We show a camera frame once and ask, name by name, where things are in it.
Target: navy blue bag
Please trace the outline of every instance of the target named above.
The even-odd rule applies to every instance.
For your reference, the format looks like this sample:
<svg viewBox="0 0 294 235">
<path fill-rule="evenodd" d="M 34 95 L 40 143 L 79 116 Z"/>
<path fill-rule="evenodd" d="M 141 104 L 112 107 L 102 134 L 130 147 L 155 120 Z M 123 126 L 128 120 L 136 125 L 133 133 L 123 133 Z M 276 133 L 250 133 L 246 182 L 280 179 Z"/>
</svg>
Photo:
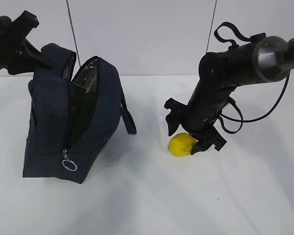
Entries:
<svg viewBox="0 0 294 235">
<path fill-rule="evenodd" d="M 41 52 L 54 68 L 37 67 L 28 84 L 32 98 L 23 177 L 56 177 L 81 184 L 122 116 L 136 134 L 117 69 L 95 56 L 72 79 L 76 53 L 56 44 Z"/>
</svg>

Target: bag handle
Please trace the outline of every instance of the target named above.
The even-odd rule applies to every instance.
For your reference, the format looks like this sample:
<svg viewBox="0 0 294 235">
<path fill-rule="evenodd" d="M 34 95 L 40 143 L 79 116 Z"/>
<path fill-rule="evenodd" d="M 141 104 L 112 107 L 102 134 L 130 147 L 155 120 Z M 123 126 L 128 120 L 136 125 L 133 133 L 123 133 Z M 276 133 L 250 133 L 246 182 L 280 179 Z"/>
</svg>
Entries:
<svg viewBox="0 0 294 235">
<path fill-rule="evenodd" d="M 250 38 L 247 38 L 245 36 L 243 36 L 240 31 L 236 28 L 236 26 L 230 22 L 223 22 L 222 24 L 220 24 L 220 26 L 216 29 L 216 31 L 214 32 L 214 36 L 215 38 L 221 42 L 221 43 L 227 43 L 227 42 L 230 42 L 232 44 L 232 47 L 237 47 L 237 43 L 236 41 L 234 41 L 233 39 L 224 39 L 222 38 L 219 33 L 218 33 L 218 30 L 221 28 L 221 27 L 228 27 L 232 30 L 232 32 L 234 33 L 234 35 L 240 39 L 241 41 L 244 41 L 244 42 L 250 42 Z"/>
<path fill-rule="evenodd" d="M 131 113 L 127 109 L 122 87 L 121 87 L 121 116 L 123 118 L 123 122 L 125 124 L 128 134 L 136 135 L 137 134 L 136 125 Z"/>
</svg>

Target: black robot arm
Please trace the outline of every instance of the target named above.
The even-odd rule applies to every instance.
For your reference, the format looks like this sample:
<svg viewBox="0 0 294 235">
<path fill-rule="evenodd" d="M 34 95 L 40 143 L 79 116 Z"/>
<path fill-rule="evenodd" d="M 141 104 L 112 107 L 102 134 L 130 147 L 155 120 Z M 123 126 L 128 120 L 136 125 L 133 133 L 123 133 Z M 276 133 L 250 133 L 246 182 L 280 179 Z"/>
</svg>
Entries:
<svg viewBox="0 0 294 235">
<path fill-rule="evenodd" d="M 225 40 L 218 34 L 218 29 L 226 26 L 242 41 L 249 42 L 243 46 L 234 40 Z M 199 77 L 195 91 L 187 105 L 169 99 L 165 108 L 171 112 L 166 121 L 169 136 L 173 135 L 181 124 L 192 137 L 198 140 L 191 154 L 206 151 L 211 145 L 220 151 L 226 140 L 214 127 L 217 119 L 227 133 L 222 120 L 222 109 L 231 104 L 240 114 L 241 126 L 243 115 L 230 94 L 239 86 L 281 81 L 294 69 L 294 39 L 288 43 L 283 39 L 265 33 L 244 37 L 231 23 L 224 22 L 215 31 L 220 42 L 232 45 L 226 52 L 209 52 L 199 64 Z"/>
<path fill-rule="evenodd" d="M 32 72 L 37 65 L 53 67 L 52 61 L 26 39 L 38 24 L 37 17 L 28 11 L 24 11 L 15 21 L 0 16 L 0 70 L 7 69 L 9 74 L 16 75 Z"/>
</svg>

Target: yellow lemon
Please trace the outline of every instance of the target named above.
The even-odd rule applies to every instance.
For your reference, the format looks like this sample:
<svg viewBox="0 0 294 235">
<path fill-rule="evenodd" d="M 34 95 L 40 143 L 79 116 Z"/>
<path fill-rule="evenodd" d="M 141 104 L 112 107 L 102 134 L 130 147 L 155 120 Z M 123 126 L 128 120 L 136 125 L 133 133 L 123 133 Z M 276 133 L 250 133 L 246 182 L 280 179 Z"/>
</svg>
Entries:
<svg viewBox="0 0 294 235">
<path fill-rule="evenodd" d="M 180 133 L 171 139 L 169 150 L 177 157 L 186 156 L 191 153 L 191 150 L 197 141 L 198 140 L 191 137 L 188 133 Z"/>
</svg>

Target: zipper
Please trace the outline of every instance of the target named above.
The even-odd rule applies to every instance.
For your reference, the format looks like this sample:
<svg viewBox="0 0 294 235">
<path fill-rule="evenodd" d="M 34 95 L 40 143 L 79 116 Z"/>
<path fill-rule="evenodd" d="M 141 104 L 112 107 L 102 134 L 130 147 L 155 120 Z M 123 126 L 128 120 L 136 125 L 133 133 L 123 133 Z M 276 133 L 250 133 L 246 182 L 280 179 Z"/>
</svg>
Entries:
<svg viewBox="0 0 294 235">
<path fill-rule="evenodd" d="M 68 154 L 67 154 L 67 141 L 69 139 L 69 133 L 70 133 L 70 126 L 71 126 L 71 91 L 70 91 L 70 82 L 73 76 L 73 70 L 74 70 L 74 65 L 76 62 L 76 53 L 73 52 L 71 55 L 71 59 L 69 59 L 64 66 L 64 70 L 62 71 L 62 78 L 65 79 L 66 81 L 66 86 L 67 86 L 67 98 L 68 98 L 68 120 L 66 124 L 66 128 L 64 131 L 64 137 L 63 137 L 63 157 L 64 160 L 62 160 L 62 166 L 69 170 L 69 171 L 76 171 L 77 170 L 77 164 L 73 162 L 72 160 L 69 159 Z"/>
<path fill-rule="evenodd" d="M 72 104 L 71 104 L 71 90 L 70 90 L 70 83 L 74 82 L 78 76 L 82 73 L 83 69 L 85 69 L 86 65 L 90 63 L 90 61 L 93 61 L 94 59 L 98 59 L 97 56 L 90 58 L 89 60 L 87 60 L 82 67 L 79 68 L 78 72 L 76 73 L 76 75 L 74 76 L 74 78 L 71 80 L 72 78 L 72 74 L 73 74 L 73 66 L 69 65 L 69 68 L 71 69 L 70 71 L 70 76 L 68 78 L 66 78 L 66 82 L 67 82 L 67 95 L 68 95 L 68 120 L 67 120 L 67 125 L 65 128 L 65 134 L 64 134 L 64 138 L 63 138 L 63 151 L 62 151 L 62 155 L 64 157 L 64 160 L 62 160 L 62 166 L 69 170 L 69 171 L 76 171 L 77 170 L 77 164 L 69 159 L 68 156 L 68 149 L 69 147 L 67 146 L 69 143 L 69 139 L 70 139 L 70 133 L 71 133 L 71 129 L 72 129 Z M 73 62 L 73 65 L 76 62 L 76 54 L 74 53 L 71 62 Z M 97 99 L 98 99 L 98 88 L 99 88 L 99 82 L 98 82 L 98 78 L 99 78 L 99 60 L 97 61 L 97 91 L 96 91 L 96 98 L 95 98 L 95 103 L 97 103 Z M 67 73 L 67 69 L 64 69 L 63 75 L 65 75 Z"/>
</svg>

